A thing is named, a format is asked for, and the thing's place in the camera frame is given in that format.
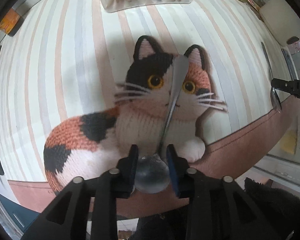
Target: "screw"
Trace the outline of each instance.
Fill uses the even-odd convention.
[[[197,170],[195,168],[188,168],[187,173],[188,174],[196,174]]]
[[[109,173],[112,174],[112,175],[119,174],[120,170],[117,169],[117,168],[112,168],[112,169],[109,170]]]
[[[83,177],[75,177],[75,178],[73,178],[72,181],[75,184],[79,184],[79,183],[83,182]]]
[[[230,176],[224,176],[223,181],[226,183],[231,183],[233,181],[233,179]]]

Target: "calico cat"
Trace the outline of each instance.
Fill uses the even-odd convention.
[[[211,85],[202,48],[192,45],[184,54],[189,71],[183,83],[164,148],[173,144],[189,162],[200,159],[204,142],[195,136],[195,122],[211,105]],[[175,55],[163,52],[157,41],[141,36],[135,46],[123,89],[112,109],[69,118],[46,140],[43,156],[47,180],[55,192],[75,176],[91,179],[116,166],[132,144],[139,155],[155,152],[170,96]]]

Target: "cat whisker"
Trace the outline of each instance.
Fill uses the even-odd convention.
[[[117,91],[114,96],[121,96],[125,94],[136,94],[136,95],[148,95],[148,92],[143,92],[143,91],[138,91],[138,90],[122,90],[122,91]]]
[[[212,96],[212,95],[214,95],[214,93],[200,94],[200,95],[197,96],[197,99],[199,99],[199,98],[205,98],[205,97]]]
[[[211,107],[211,108],[214,108],[214,109],[217,109],[217,110],[221,110],[221,111],[223,110],[223,108],[219,107],[219,106],[214,106],[214,105],[209,105],[209,104],[204,104],[204,103],[199,103],[198,105],[199,106],[205,106],[207,108]]]
[[[217,99],[210,99],[210,98],[205,98],[205,99],[199,99],[198,100],[199,103],[203,103],[203,102],[216,102],[216,103],[223,103],[223,101],[221,100],[217,100]]]
[[[151,92],[150,89],[148,88],[145,88],[145,87],[142,87],[142,86],[139,86],[139,85],[136,85],[136,84],[132,84],[132,83],[128,83],[128,82],[125,82],[125,83],[116,83],[117,86],[121,86],[121,87],[133,87],[133,88],[138,88],[144,92]]]
[[[143,98],[145,98],[145,96],[126,96],[126,97],[117,98],[117,99],[114,100],[114,102],[117,103],[117,102],[120,102],[120,101],[143,99]]]

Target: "spoon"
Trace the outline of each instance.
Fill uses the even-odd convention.
[[[272,74],[272,69],[271,69],[271,65],[270,65],[270,60],[268,57],[268,53],[266,51],[266,47],[263,44],[263,42],[261,42],[261,46],[262,46],[263,54],[265,55],[267,63],[268,63],[271,80],[273,80],[273,74]],[[270,89],[270,101],[271,101],[272,107],[275,110],[278,110],[278,112],[280,113],[282,111],[282,106],[281,106],[281,102],[280,102],[279,96],[277,94],[277,91],[275,91],[274,87],[271,87],[271,89]]]
[[[172,86],[169,98],[168,112],[164,119],[160,141],[156,152],[151,156],[138,160],[135,177],[135,187],[144,193],[154,194],[163,191],[170,183],[169,168],[162,160],[162,146],[167,136],[168,127],[176,106],[182,84],[189,70],[189,60],[184,55],[178,55],[172,64]]]

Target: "striped tablecloth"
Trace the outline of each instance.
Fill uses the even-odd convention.
[[[201,118],[207,144],[247,126],[272,107],[266,45],[274,76],[289,80],[279,44],[263,22],[237,0],[194,0],[116,13],[100,0],[41,0],[0,54],[0,160],[7,179],[46,181],[43,147],[68,117],[114,105],[141,35],[167,52],[205,48],[214,92],[226,111]],[[279,92],[284,100],[287,96]]]

